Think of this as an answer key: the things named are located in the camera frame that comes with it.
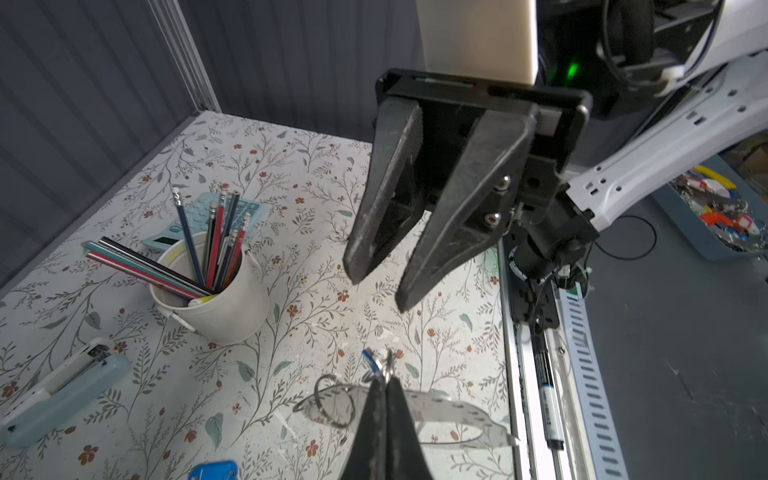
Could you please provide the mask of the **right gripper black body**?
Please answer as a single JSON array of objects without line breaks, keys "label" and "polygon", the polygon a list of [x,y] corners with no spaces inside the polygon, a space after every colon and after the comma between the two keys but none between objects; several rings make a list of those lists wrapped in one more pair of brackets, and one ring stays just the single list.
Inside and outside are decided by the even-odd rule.
[{"label": "right gripper black body", "polygon": [[582,90],[462,77],[393,68],[376,82],[382,104],[393,96],[415,99],[423,112],[424,144],[416,163],[418,183],[433,209],[483,113],[535,105],[536,131],[515,201],[545,209],[562,183],[561,174],[585,131],[592,106]]}]

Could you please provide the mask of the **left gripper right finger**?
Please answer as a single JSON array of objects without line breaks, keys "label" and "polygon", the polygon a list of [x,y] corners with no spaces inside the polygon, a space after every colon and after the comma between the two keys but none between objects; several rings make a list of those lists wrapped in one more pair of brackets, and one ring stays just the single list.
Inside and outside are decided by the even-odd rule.
[{"label": "left gripper right finger", "polygon": [[432,480],[401,382],[386,386],[386,478]]}]

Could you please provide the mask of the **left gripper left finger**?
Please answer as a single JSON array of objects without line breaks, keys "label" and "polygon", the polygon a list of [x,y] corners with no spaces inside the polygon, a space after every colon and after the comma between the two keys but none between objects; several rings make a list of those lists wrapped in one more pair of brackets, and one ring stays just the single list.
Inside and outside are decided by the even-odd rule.
[{"label": "left gripper left finger", "polygon": [[340,478],[385,479],[386,455],[386,382],[379,377],[370,385],[358,429]]}]

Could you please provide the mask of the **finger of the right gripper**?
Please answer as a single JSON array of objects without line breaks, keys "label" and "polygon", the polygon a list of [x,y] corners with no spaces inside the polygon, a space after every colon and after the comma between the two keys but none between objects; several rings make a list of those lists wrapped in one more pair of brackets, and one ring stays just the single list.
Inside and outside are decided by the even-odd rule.
[{"label": "finger of the right gripper", "polygon": [[510,218],[537,113],[488,110],[479,118],[406,266],[395,295],[401,312],[498,240]]},{"label": "finger of the right gripper", "polygon": [[383,262],[424,211],[415,168],[423,138],[416,100],[388,97],[379,105],[365,191],[343,256],[354,284]]}]

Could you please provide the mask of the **blue key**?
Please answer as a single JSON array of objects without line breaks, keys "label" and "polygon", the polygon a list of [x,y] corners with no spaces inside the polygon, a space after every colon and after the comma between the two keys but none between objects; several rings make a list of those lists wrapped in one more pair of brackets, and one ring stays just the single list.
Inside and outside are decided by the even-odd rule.
[{"label": "blue key", "polygon": [[202,463],[195,466],[188,480],[237,480],[238,466],[232,460]]},{"label": "blue key", "polygon": [[382,374],[383,366],[371,348],[365,348],[362,351],[362,358],[370,370],[370,375],[378,376]]}]

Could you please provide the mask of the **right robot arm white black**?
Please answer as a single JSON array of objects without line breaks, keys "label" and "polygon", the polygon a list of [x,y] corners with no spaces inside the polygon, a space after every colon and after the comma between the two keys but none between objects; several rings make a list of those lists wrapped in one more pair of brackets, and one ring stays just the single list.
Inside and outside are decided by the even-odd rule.
[{"label": "right robot arm white black", "polygon": [[526,280],[767,125],[763,1],[420,1],[425,70],[376,83],[343,266],[372,273],[426,226],[395,294],[413,308],[503,238]]}]

